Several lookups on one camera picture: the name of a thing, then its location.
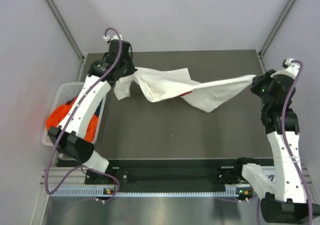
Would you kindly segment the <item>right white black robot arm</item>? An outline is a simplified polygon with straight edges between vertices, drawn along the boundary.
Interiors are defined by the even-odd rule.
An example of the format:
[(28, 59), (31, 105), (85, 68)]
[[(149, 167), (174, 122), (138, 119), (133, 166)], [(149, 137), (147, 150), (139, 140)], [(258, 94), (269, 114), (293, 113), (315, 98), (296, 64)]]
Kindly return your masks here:
[(302, 173), (299, 153), (300, 125), (291, 109), (298, 73), (269, 70), (252, 79), (251, 92), (261, 99), (261, 121), (270, 143), (275, 182), (253, 160), (233, 170), (239, 183), (248, 182), (260, 199), (260, 212), (267, 223), (309, 224), (320, 215)]

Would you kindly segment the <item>white t-shirt red print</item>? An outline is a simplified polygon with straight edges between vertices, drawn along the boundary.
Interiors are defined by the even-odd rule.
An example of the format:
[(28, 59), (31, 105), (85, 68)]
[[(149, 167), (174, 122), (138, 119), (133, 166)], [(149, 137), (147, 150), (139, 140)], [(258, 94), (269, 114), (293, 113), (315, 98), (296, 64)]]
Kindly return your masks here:
[(187, 68), (160, 71), (138, 67), (133, 75), (116, 82), (114, 93), (118, 100), (128, 98), (135, 82), (149, 102), (181, 97), (191, 106), (210, 113), (251, 85), (254, 77), (249, 74), (201, 83), (191, 79)]

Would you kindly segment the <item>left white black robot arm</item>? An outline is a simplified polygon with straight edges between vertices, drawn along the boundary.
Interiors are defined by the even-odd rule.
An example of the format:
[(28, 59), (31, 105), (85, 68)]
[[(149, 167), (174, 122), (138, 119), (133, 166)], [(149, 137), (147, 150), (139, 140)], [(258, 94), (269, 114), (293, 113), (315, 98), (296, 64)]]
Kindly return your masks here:
[(48, 130), (48, 137), (60, 153), (96, 170), (97, 179), (105, 184), (113, 179), (114, 172), (109, 168), (109, 161), (95, 151), (94, 144), (85, 140), (87, 128), (116, 82), (135, 72), (131, 44), (112, 39), (108, 52), (91, 64), (82, 90), (69, 112), (59, 124)]

